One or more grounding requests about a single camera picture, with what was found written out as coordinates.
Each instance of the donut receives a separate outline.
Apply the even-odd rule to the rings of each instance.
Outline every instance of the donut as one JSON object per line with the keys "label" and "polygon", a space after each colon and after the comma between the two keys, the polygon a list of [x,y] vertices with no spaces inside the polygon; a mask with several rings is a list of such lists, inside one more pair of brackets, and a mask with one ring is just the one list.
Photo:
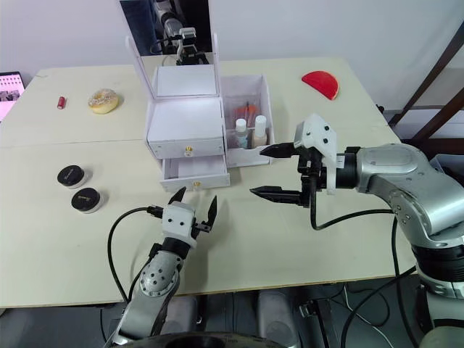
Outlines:
{"label": "donut", "polygon": [[103,88],[92,94],[88,100],[88,105],[96,114],[107,114],[113,110],[119,98],[112,89]]}

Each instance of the white table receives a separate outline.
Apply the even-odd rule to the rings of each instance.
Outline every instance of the white table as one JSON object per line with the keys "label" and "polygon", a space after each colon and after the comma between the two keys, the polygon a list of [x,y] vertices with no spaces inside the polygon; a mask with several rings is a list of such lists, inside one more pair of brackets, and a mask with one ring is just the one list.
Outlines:
{"label": "white table", "polygon": [[[145,60],[152,72],[161,57]],[[340,82],[334,101],[300,78],[327,70]],[[338,134],[338,148],[398,141],[347,63],[334,58],[223,62],[223,75],[265,74],[270,85],[276,141],[291,141],[297,123],[311,112]],[[108,115],[94,115],[86,100],[95,89],[113,88],[124,102]],[[60,95],[68,98],[57,110]],[[166,205],[160,170],[143,143],[146,99],[131,66],[42,70],[0,125],[0,307],[82,305],[120,301],[106,254],[109,228],[124,211]],[[56,181],[76,163],[93,173],[86,186],[108,198],[84,215]],[[230,170],[231,186],[188,192],[185,201],[205,218],[218,197],[216,224],[201,234],[188,255],[178,294],[205,294],[385,277],[393,274],[392,217],[370,215],[324,231],[309,225],[309,211],[275,204],[249,193],[264,184],[300,189],[297,159]],[[318,195],[318,222],[348,212],[384,208],[374,196],[338,190]],[[153,242],[160,221],[140,212],[115,232],[113,257],[128,289]],[[401,269],[415,259],[402,233]]]}

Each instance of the white wall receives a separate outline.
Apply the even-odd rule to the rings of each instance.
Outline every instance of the white wall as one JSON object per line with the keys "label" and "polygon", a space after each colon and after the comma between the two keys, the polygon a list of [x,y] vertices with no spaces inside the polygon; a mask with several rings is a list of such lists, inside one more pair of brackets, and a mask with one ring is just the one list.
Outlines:
{"label": "white wall", "polygon": [[117,0],[0,0],[0,71],[130,64]]}
{"label": "white wall", "polygon": [[210,12],[221,59],[344,57],[375,103],[401,109],[463,21],[464,1],[210,0]]}

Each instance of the cable connector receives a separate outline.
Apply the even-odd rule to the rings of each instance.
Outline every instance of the cable connector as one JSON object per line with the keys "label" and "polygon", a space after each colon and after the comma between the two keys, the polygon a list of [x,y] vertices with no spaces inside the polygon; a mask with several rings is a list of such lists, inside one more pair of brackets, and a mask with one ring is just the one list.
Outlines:
{"label": "cable connector", "polygon": [[146,212],[148,212],[150,215],[153,215],[159,219],[162,218],[162,211],[163,209],[161,207],[157,207],[156,205],[150,205],[149,207],[146,208]]}
{"label": "cable connector", "polygon": [[158,243],[153,244],[152,249],[150,250],[150,253],[148,254],[149,260],[151,260],[158,253],[158,251],[161,250],[161,247],[162,247],[161,244],[158,244]]}

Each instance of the white bottle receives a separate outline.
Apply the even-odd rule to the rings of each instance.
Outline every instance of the white bottle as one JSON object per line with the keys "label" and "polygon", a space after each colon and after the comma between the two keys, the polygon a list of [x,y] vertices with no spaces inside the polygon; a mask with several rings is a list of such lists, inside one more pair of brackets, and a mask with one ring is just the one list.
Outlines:
{"label": "white bottle", "polygon": [[252,139],[253,149],[257,146],[264,146],[268,143],[268,135],[266,134],[266,117],[259,115],[254,119],[254,133]]}
{"label": "white bottle", "polygon": [[235,121],[235,132],[237,137],[237,146],[242,149],[248,149],[248,132],[247,122],[243,118]]}

